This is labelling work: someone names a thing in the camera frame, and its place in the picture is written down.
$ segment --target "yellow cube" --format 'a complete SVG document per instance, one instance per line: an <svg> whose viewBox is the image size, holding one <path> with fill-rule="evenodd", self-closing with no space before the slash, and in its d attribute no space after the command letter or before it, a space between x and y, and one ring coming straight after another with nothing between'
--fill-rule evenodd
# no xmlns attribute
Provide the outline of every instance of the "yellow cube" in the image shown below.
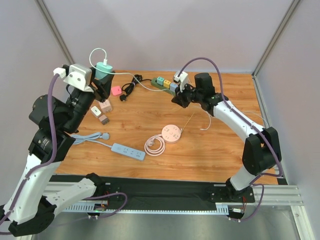
<svg viewBox="0 0 320 240"><path fill-rule="evenodd" d="M169 80L164 80L164 81L163 81L163 86L164 86L165 88L167 88L167 89L170 89L170 84L171 84L171 82L170 82Z"/></svg>

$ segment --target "gray floor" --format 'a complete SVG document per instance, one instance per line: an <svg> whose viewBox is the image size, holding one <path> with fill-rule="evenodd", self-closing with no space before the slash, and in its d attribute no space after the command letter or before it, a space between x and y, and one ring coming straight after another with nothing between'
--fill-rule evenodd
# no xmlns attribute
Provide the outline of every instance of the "gray floor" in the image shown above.
<svg viewBox="0 0 320 240"><path fill-rule="evenodd" d="M247 206L247 214L254 209ZM85 216L61 213L54 224ZM262 206L249 221L237 223L224 216L119 213L110 218L82 220L49 227L38 240L294 240L299 239L289 207Z"/></svg>

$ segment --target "light blue power strip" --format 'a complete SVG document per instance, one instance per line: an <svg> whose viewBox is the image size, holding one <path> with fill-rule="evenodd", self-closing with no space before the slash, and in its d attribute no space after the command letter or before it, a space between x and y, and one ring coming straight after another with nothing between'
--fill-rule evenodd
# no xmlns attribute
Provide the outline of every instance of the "light blue power strip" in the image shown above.
<svg viewBox="0 0 320 240"><path fill-rule="evenodd" d="M111 151L117 154L121 154L133 159L137 159L139 161L143 161L145 159L146 153L144 151L140 151L128 146L123 146L118 143L114 143L111 147Z"/></svg>

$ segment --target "green power strip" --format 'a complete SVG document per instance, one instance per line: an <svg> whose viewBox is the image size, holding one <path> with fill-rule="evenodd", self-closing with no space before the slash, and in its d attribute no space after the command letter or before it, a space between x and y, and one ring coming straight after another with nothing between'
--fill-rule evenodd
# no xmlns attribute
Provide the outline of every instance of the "green power strip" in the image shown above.
<svg viewBox="0 0 320 240"><path fill-rule="evenodd" d="M154 87L156 87L156 88L158 88L158 89L160 89L160 90L165 89L163 92L166 92L166 93L168 93L168 94L170 94L170 95L172 95L172 96L175 96L175 95L176 95L176 93L175 93L174 91L171 91L170 89L168 89L168 88L166 88L166 87L164 87L164 86L159 85L159 84L157 83L157 78L156 78L156 77L152 78L152 80L151 80L151 85L154 86Z"/></svg>

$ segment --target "wood surface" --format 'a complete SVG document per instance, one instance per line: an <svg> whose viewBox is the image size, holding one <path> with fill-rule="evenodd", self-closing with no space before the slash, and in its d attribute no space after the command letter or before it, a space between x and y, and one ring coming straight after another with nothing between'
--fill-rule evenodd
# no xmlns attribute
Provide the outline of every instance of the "wood surface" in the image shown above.
<svg viewBox="0 0 320 240"><path fill-rule="evenodd" d="M161 76L170 81L174 75L174 72L162 71L130 72L141 74L144 79ZM193 85L194 74L189 73ZM220 92L218 75L212 73L211 77L216 92ZM251 75L222 74L222 79L224 94L239 110L260 115ZM130 75L115 75L112 86L122 86L131 80ZM143 84L156 89L149 81L144 81ZM174 124L182 128L194 113L179 142L166 144L162 155L146 155L144 161L138 161L114 153L101 144L85 142L70 148L57 173L86 175L94 172L110 177L225 182L242 166L244 143L227 125L216 118L211 119L211 127L208 130L200 130L208 126L208 115L197 104L190 104L188 108L183 109L172 103L171 99L169 93L150 91L138 85L126 102L121 102L119 97L110 96L113 111L106 114L110 119L109 123L102 125L91 112L88 112L78 133L109 133L110 139L104 141L106 144L118 143L143 151L146 140L160 134L165 125ZM252 113L246 115L259 124L263 123ZM264 176L257 182L277 184L276 178L269 176Z"/></svg>

